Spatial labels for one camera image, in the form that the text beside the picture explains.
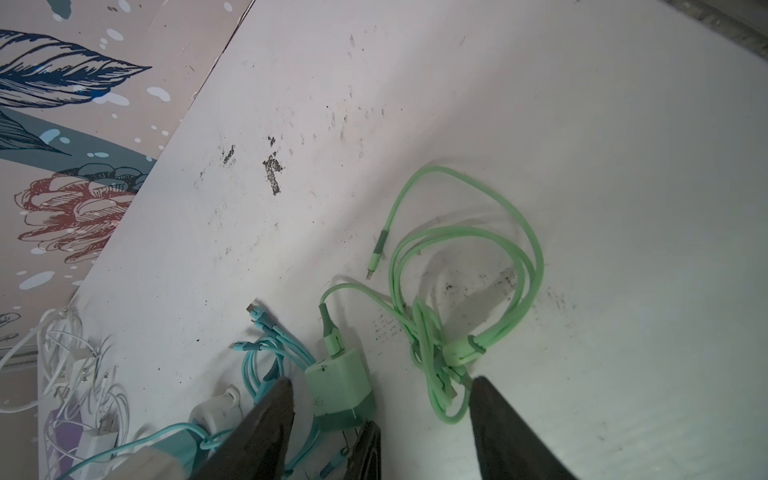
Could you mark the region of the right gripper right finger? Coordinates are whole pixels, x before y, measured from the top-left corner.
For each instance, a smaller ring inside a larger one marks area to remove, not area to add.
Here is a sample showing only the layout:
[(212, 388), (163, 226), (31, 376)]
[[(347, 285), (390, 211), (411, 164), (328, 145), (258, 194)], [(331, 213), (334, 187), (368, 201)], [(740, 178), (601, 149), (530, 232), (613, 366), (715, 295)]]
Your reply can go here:
[(576, 478), (485, 377), (472, 382), (469, 412), (483, 479)]

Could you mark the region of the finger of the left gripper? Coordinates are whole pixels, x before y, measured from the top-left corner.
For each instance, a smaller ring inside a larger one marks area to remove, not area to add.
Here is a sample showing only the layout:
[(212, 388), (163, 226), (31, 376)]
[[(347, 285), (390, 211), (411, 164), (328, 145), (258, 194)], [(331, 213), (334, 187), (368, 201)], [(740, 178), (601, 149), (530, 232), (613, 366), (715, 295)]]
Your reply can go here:
[(381, 480), (381, 429), (367, 421), (348, 459), (344, 480)]

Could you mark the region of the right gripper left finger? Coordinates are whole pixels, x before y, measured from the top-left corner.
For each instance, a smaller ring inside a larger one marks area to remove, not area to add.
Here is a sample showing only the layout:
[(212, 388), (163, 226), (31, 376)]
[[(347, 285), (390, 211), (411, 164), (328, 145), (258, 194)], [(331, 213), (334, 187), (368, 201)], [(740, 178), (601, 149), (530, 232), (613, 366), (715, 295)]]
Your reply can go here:
[(281, 479), (294, 416), (293, 385), (283, 377), (191, 478)]

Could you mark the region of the teal charger with cable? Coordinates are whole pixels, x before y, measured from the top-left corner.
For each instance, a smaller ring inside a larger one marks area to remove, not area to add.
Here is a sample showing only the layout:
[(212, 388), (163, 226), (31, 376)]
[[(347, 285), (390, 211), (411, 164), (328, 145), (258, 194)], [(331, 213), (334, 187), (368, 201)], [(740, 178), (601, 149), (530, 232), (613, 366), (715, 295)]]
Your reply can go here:
[(189, 478), (204, 458), (218, 449), (233, 432), (234, 429), (230, 428), (210, 433), (197, 423), (175, 423), (144, 438), (76, 461), (61, 473), (58, 479), (74, 479), (78, 472), (92, 465), (110, 465), (118, 459), (127, 461), (130, 454), (136, 454), (143, 448), (153, 448), (169, 454), (173, 460), (181, 463), (182, 472)]

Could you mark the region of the white blue power strip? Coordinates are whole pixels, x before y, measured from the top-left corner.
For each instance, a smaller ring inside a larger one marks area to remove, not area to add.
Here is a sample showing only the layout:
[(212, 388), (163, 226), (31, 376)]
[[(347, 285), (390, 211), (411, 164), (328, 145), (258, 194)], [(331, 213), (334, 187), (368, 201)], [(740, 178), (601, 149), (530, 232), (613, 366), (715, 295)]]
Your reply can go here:
[[(229, 387), (223, 394), (195, 406), (188, 422), (200, 424), (210, 433), (235, 429), (243, 419), (239, 401), (237, 389)], [(199, 468), (214, 452), (204, 458)], [(111, 467), (105, 479), (190, 479), (191, 476), (187, 478), (182, 472), (181, 463), (173, 460), (169, 454), (153, 448), (143, 448), (136, 454), (130, 454), (127, 461)]]

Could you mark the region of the light green charger with cable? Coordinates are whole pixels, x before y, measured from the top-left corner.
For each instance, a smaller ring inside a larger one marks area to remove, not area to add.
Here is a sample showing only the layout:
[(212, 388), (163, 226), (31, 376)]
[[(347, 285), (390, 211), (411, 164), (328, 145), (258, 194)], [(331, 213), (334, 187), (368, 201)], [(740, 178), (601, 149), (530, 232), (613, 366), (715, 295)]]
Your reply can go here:
[[(427, 228), (403, 237), (395, 247), (387, 274), (391, 297), (389, 301), (365, 285), (347, 282), (327, 289), (320, 297), (318, 308), (323, 325), (323, 340), (331, 357), (340, 356), (344, 350), (342, 335), (327, 307), (327, 300), (332, 294), (342, 290), (357, 291), (387, 311), (397, 320), (408, 338), (410, 358), (425, 377), (427, 396), (433, 412), (443, 423), (455, 425), (469, 411), (473, 378), (468, 373), (467, 365), (484, 356), (527, 315), (543, 284), (545, 262), (542, 246), (532, 226), (509, 200), (473, 177), (452, 168), (432, 165), (417, 170), (395, 198), (371, 254), (367, 266), (368, 277), (372, 277), (378, 269), (391, 227), (406, 195), (422, 177), (429, 174), (449, 176), (496, 202), (519, 224), (532, 253), (527, 254), (508, 238), (479, 227), (450, 225)], [(463, 238), (485, 239), (500, 247), (513, 263), (516, 284), (508, 307), (494, 325), (478, 335), (468, 334), (449, 342), (445, 337), (443, 322), (434, 308), (420, 297), (415, 297), (412, 302), (405, 300), (402, 274), (410, 260), (426, 248)]]

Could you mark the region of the purple power strip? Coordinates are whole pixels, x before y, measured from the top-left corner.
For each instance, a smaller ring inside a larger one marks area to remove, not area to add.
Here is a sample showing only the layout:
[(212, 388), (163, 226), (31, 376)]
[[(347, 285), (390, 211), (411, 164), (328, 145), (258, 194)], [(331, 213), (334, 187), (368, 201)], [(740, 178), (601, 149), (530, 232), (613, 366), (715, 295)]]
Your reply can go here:
[(43, 428), (45, 445), (43, 479), (56, 479), (75, 463), (83, 430), (79, 412), (74, 414), (61, 412), (61, 408), (50, 412)]

